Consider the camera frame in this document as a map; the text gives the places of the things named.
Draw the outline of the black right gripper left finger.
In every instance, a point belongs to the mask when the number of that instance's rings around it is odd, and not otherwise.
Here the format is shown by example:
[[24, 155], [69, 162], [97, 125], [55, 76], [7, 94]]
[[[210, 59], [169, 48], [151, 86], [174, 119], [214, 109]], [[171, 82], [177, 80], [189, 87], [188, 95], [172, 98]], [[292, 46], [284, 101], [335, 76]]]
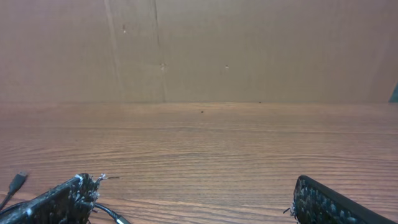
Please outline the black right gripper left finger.
[[77, 174], [32, 200], [7, 207], [1, 212], [1, 223], [88, 223], [105, 179], [105, 174], [97, 179]]

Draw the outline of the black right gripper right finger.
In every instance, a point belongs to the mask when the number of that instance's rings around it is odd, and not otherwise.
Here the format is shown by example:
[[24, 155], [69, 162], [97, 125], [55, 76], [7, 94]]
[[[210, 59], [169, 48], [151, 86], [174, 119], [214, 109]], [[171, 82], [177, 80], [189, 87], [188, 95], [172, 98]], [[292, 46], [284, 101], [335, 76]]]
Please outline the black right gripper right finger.
[[299, 224], [395, 224], [306, 175], [296, 181], [290, 215]]

